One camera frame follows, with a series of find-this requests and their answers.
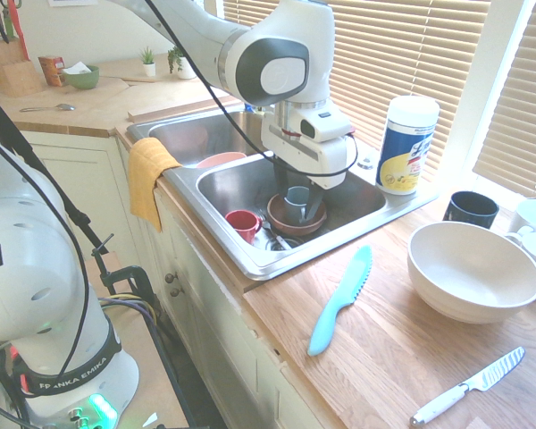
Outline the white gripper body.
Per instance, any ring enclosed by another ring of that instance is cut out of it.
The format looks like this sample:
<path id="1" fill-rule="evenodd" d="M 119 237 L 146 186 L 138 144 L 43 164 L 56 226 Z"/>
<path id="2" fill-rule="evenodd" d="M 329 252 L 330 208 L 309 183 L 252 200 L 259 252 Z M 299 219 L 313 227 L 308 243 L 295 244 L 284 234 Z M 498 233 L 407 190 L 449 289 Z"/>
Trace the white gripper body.
<path id="1" fill-rule="evenodd" d="M 261 141 L 285 164 L 302 172 L 322 189 L 339 186 L 356 161 L 356 143 L 347 136 L 317 142 L 292 136 L 276 125 L 273 116 L 262 119 Z"/>

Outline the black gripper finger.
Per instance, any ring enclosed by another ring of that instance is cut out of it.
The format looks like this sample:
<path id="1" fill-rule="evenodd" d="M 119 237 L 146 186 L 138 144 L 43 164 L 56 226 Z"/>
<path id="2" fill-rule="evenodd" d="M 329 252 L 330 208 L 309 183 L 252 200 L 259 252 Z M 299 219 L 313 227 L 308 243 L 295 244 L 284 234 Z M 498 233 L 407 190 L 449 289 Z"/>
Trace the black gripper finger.
<path id="1" fill-rule="evenodd" d="M 306 223 L 314 218 L 320 204 L 322 203 L 324 194 L 324 189 L 313 181 L 309 183 L 307 189 L 307 201 L 302 217 L 300 218 L 301 223 Z"/>
<path id="2" fill-rule="evenodd" d="M 278 195 L 285 198 L 289 189 L 289 166 L 283 161 L 274 161 L 273 172 Z"/>

